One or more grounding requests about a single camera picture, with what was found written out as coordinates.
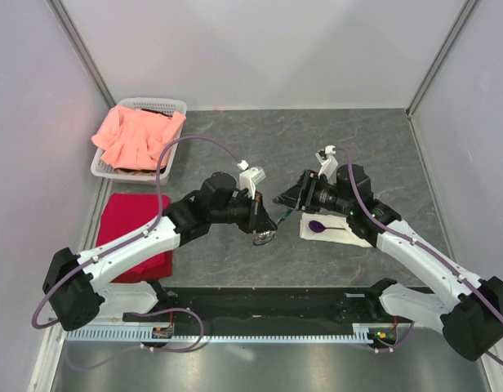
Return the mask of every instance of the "metal floor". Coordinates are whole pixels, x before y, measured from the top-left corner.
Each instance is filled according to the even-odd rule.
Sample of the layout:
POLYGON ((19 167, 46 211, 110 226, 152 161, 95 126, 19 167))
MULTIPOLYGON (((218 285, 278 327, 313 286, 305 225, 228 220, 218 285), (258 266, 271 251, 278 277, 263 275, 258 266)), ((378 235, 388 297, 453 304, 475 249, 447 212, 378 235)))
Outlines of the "metal floor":
MULTIPOLYGON (((260 184, 265 206, 293 185, 306 168, 318 167, 314 153, 344 145, 365 166, 377 198, 388 203, 442 252, 443 235, 419 155, 402 109, 261 110, 193 112, 183 135, 225 142, 251 165, 265 169, 260 184)), ((180 145, 163 192, 177 200, 213 172, 236 175, 232 161, 208 143, 180 145)), ((112 192, 153 193, 144 185, 114 184, 112 192)), ((381 278, 407 285, 421 282, 398 262, 374 249, 299 239, 292 214, 275 240, 253 247, 252 238, 229 225, 174 252, 168 287, 201 286, 371 286, 381 278)), ((82 366, 115 354, 126 343, 66 342, 82 366)), ((392 354, 374 355, 345 345, 208 344, 189 354, 135 351, 92 372, 76 373, 60 363, 52 390, 74 391, 488 391, 481 363, 457 356, 443 338, 416 330, 392 354)))
MULTIPOLYGON (((489 391, 481 364, 458 357, 436 332, 412 334, 392 354, 333 344, 208 344, 189 354, 136 350, 92 372, 63 366, 56 380, 64 392, 489 391)), ((81 366, 133 345, 65 344, 73 363, 81 366)))

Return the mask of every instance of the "red cloth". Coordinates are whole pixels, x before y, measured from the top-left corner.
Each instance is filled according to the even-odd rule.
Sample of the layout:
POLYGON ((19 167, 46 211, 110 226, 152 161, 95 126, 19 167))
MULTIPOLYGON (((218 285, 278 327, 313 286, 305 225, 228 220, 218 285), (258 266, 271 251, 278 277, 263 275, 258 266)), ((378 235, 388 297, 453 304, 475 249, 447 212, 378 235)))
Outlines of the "red cloth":
MULTIPOLYGON (((168 196, 162 196, 163 206, 170 204, 168 196)), ((157 215, 158 204, 155 194, 113 194, 101 216, 96 246, 109 243, 130 233, 157 215)), ((118 276, 114 283, 137 283, 146 279, 171 276, 171 252, 150 257, 147 261, 118 276)))

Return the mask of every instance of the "plastic basket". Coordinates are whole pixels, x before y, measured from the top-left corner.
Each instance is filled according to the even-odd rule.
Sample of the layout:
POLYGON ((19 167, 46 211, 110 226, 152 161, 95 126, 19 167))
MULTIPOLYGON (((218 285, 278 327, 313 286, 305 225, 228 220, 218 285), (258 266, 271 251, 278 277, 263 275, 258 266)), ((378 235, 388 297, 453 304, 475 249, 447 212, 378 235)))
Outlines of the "plastic basket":
MULTIPOLYGON (((125 106, 130 109, 150 109, 157 110, 159 112, 165 113, 167 115, 172 115, 173 112, 177 111, 182 114, 186 114, 186 103, 182 100, 168 100, 164 98, 126 98, 121 100, 118 105, 125 106)), ((176 138, 180 137, 183 127, 179 128, 176 138)), ((168 182, 168 177, 170 176, 171 164, 173 163, 173 158, 176 156, 177 145, 171 147, 170 158, 166 169, 161 174, 161 185, 165 185, 168 182)), ((114 172, 114 168, 103 162, 101 156, 104 150, 97 149, 94 160, 91 163, 90 169, 94 176, 105 177, 117 182, 127 182, 130 184, 155 184, 155 175, 149 176, 131 176, 128 174, 119 174, 114 172)))

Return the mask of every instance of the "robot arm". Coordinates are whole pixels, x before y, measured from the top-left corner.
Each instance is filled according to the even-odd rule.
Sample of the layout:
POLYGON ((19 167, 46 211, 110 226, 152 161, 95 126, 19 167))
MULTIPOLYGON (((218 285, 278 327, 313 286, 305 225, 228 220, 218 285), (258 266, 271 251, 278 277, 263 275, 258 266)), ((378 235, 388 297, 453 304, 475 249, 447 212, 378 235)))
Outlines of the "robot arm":
POLYGON ((202 237, 212 224, 236 224, 246 234, 276 230, 263 206, 262 194, 255 191, 263 178, 262 169, 250 168, 241 173, 238 189, 232 176, 217 172, 199 190, 163 210, 157 224, 152 220, 121 238, 77 255, 68 248, 57 252, 43 284, 45 293, 69 271, 87 263, 50 298, 63 329, 72 331, 92 321, 105 302, 102 290, 120 274, 151 256, 202 237))
POLYGON ((464 358, 479 358, 503 337, 503 325, 459 277, 466 278, 502 315, 503 282, 496 277, 483 280, 434 249, 396 211, 373 197, 370 178, 362 167, 353 165, 360 198, 372 217, 387 229, 375 225, 358 203, 346 165, 337 169, 335 184, 328 182, 330 167, 338 166, 333 164, 334 153, 333 146, 319 151, 321 165, 328 163, 325 170, 305 170, 297 183, 274 202, 307 213, 324 209, 347 216, 346 221, 354 234, 405 265, 434 292, 433 295, 414 292, 394 280, 383 279, 372 287, 372 300, 388 314, 405 317, 442 333, 464 358), (392 230, 406 234, 411 242, 392 234, 392 230), (442 255, 458 275, 416 243, 442 255))

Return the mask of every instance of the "white cloth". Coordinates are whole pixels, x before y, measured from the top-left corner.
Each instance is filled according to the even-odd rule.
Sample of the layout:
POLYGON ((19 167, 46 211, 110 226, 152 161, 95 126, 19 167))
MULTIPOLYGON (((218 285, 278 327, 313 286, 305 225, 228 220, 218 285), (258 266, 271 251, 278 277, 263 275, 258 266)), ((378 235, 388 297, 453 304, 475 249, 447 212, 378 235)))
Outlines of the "white cloth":
POLYGON ((314 241, 328 241, 329 243, 347 243, 358 247, 372 247, 368 241, 357 237, 346 223, 346 218, 333 215, 318 215, 303 213, 300 219, 300 237, 314 241), (341 227, 344 230, 326 229, 322 233, 311 231, 308 224, 311 221, 322 223, 325 227, 341 227))

